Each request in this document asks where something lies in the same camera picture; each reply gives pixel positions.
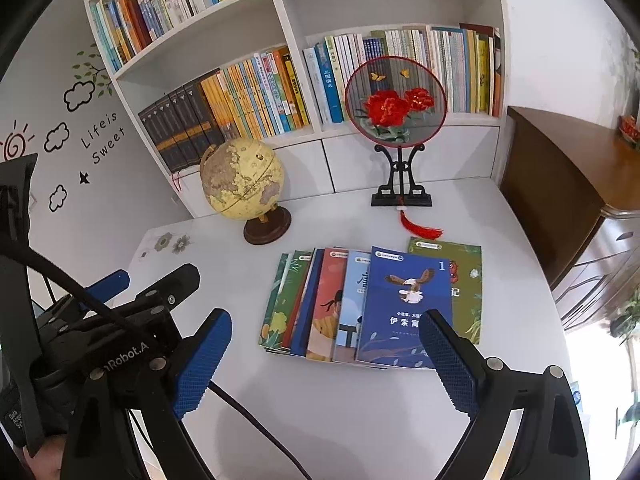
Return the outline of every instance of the globe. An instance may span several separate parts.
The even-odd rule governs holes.
[[[275,207],[284,168],[263,142],[233,139],[207,150],[200,163],[200,177],[207,201],[216,212],[235,220],[251,220]]]

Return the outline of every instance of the white cloud illustration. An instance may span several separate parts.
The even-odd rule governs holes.
[[[49,210],[55,213],[60,209],[66,200],[66,189],[62,184],[58,184],[56,190],[49,197]]]
[[[91,100],[94,91],[95,84],[93,81],[78,81],[65,92],[64,101],[66,109],[70,112],[75,112],[80,105],[87,104]]]
[[[47,140],[44,142],[44,151],[51,153],[53,150],[59,150],[69,138],[69,128],[66,123],[60,123],[47,134]]]

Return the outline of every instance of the wooden globe base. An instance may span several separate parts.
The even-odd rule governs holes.
[[[261,218],[248,220],[244,224],[244,239],[251,245],[265,245],[276,241],[291,225],[291,213],[276,206]]]

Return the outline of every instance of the blue gripper pad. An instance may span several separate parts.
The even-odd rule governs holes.
[[[220,308],[214,309],[193,336],[182,340],[180,346],[184,346],[178,346],[178,363],[175,364],[181,367],[181,371],[175,379],[174,399],[174,413],[178,420],[198,407],[231,341],[231,328],[229,313]]]
[[[427,312],[422,314],[418,330],[420,342],[433,362],[453,406],[473,420],[480,409],[476,401],[476,381],[473,375]]]

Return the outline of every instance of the white desk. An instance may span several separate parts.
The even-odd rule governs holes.
[[[542,372],[569,356],[556,306],[538,261],[511,209],[486,178],[432,182],[433,208],[409,218],[444,229],[444,240],[482,246],[480,351],[517,370]],[[253,247],[242,222],[221,216],[152,229],[129,268],[119,300],[183,263],[198,267],[200,289],[174,310],[191,335],[213,307],[231,314],[234,330],[215,380],[244,404],[303,463],[315,480],[435,478],[466,428],[431,370],[372,370],[267,354],[258,330],[280,253],[338,245],[405,250],[410,234],[395,208],[371,208],[371,190],[284,203],[293,222],[277,242]],[[188,234],[178,255],[156,252],[165,232]],[[233,409],[207,392],[185,423],[217,479],[299,480],[297,470]]]

